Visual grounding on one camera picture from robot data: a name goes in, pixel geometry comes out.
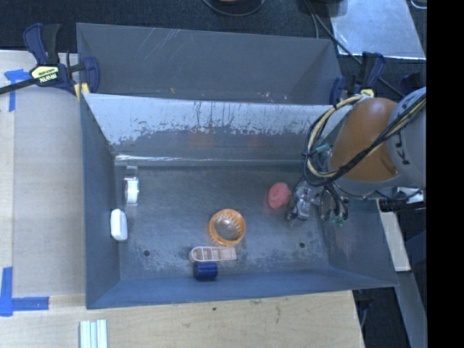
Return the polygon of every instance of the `black floor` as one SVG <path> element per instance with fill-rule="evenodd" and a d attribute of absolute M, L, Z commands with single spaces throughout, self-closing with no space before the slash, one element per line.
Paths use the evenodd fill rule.
<path fill-rule="evenodd" d="M 228 14 L 243 14 L 257 9 L 262 0 L 227 6 L 216 0 L 207 1 Z M 57 50 L 60 52 L 77 51 L 77 22 L 313 38 L 316 30 L 307 1 L 265 0 L 254 14 L 232 17 L 214 12 L 202 0 L 0 0 L 0 49 L 24 49 L 22 33 L 37 22 L 62 25 L 57 38 Z M 330 29 L 327 4 L 333 2 L 309 1 Z M 411 3 L 408 6 L 426 53 L 427 11 L 415 9 Z M 320 38 L 330 38 L 322 27 L 318 31 Z M 387 59 L 386 62 L 383 78 L 395 89 L 399 88 L 401 79 L 412 74 L 418 74 L 420 82 L 426 83 L 425 62 L 403 59 Z M 350 57 L 339 57 L 339 65 L 342 74 L 347 77 L 360 71 L 358 63 Z M 382 83 L 378 83 L 374 90 L 378 95 L 401 99 L 397 92 Z M 405 241 L 426 229 L 424 211 L 399 213 L 399 218 Z M 413 271 L 426 308 L 426 262 L 414 265 Z M 394 290 L 375 289 L 367 296 L 363 293 L 355 291 L 355 296 L 364 300 L 363 305 L 368 305 L 363 324 L 366 347 L 409 347 Z"/>

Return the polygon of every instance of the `stain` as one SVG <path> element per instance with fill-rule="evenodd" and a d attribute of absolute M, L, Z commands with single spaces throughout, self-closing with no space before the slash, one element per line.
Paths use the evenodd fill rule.
<path fill-rule="evenodd" d="M 189 256 L 191 250 L 192 250 L 191 246 L 182 246 L 179 249 L 177 255 L 178 255 L 178 257 L 184 259 L 184 258 Z"/>
<path fill-rule="evenodd" d="M 275 319 L 275 323 L 278 323 L 279 320 L 281 319 L 282 311 L 281 311 L 281 308 L 278 305 L 276 305 L 275 308 L 277 309 L 277 318 Z"/>
<path fill-rule="evenodd" d="M 343 227 L 334 227 L 335 242 L 338 250 L 349 259 L 357 248 L 357 233 L 353 231 L 348 225 Z"/>

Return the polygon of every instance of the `gray bin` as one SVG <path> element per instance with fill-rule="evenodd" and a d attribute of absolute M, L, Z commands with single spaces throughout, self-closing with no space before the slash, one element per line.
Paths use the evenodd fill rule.
<path fill-rule="evenodd" d="M 293 188 L 302 176 L 306 132 L 339 75 L 330 41 L 78 25 L 78 47 L 101 66 L 99 93 L 80 104 L 87 308 L 397 284 L 375 202 L 351 202 L 337 226 L 315 208 L 308 221 L 288 222 L 266 200 L 274 183 Z M 132 167 L 136 206 L 123 199 Z M 110 236 L 116 208 L 128 216 L 127 241 Z M 208 222 L 226 208 L 246 221 L 237 260 L 198 281 L 189 252 L 215 245 Z"/>

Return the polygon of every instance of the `yellow label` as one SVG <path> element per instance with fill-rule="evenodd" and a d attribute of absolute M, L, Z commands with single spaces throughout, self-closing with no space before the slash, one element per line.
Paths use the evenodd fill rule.
<path fill-rule="evenodd" d="M 365 95 L 365 96 L 372 96 L 374 97 L 374 91 L 372 89 L 363 89 L 361 91 L 361 94 Z"/>
<path fill-rule="evenodd" d="M 37 67 L 34 71 L 30 73 L 30 75 L 33 78 L 41 78 L 43 76 L 52 75 L 57 72 L 58 72 L 58 67 L 42 66 L 42 67 Z"/>

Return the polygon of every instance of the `yellow cable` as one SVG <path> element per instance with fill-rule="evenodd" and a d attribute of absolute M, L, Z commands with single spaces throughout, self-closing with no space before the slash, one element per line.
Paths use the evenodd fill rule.
<path fill-rule="evenodd" d="M 339 102 L 336 107 L 332 107 L 330 108 L 328 111 L 326 111 L 326 113 L 324 114 L 324 116 L 322 116 L 322 118 L 319 120 L 318 124 L 315 126 L 315 128 L 313 129 L 312 131 L 312 134 L 310 136 L 310 140 L 308 141 L 308 145 L 307 145 L 307 151 L 309 152 L 311 150 L 311 147 L 312 145 L 314 144 L 314 139 L 315 139 L 315 136 L 318 135 L 318 132 L 320 130 L 320 128 L 322 128 L 322 125 L 324 125 L 324 123 L 327 121 L 327 119 L 335 112 L 337 111 L 338 109 L 346 106 L 347 104 L 351 104 L 352 102 L 355 102 L 355 101 L 358 101 L 359 99 L 361 98 L 364 98 L 365 96 L 353 96 L 351 98 L 348 98 L 347 100 L 345 101 L 341 101 Z M 389 133 L 386 134 L 386 139 L 389 138 L 390 136 L 394 135 L 395 133 L 397 133 L 399 130 L 401 130 L 401 128 L 405 125 L 405 123 L 409 120 L 410 116 L 411 115 L 415 115 L 415 113 L 419 112 L 421 109 L 423 109 L 425 107 L 425 104 L 426 104 L 426 98 L 422 99 L 420 102 L 418 102 L 416 105 L 412 106 L 411 108 L 409 108 L 405 113 L 403 113 L 402 115 L 399 116 L 399 122 L 398 122 L 398 125 L 395 126 Z M 364 158 L 368 157 L 369 155 L 371 155 L 372 153 L 374 153 L 374 151 L 376 151 L 382 144 L 379 144 L 378 146 L 374 147 L 371 151 L 368 152 L 368 154 L 366 154 L 364 156 Z M 306 161 L 306 165 L 308 167 L 308 169 L 310 170 L 310 172 L 319 177 L 319 178 L 331 178 L 333 176 L 335 176 L 335 174 L 337 174 L 340 169 L 337 169 L 337 170 L 333 170 L 331 172 L 320 172 L 318 171 L 315 167 L 312 166 L 312 163 L 310 161 L 310 158 L 307 158 L 307 161 Z"/>

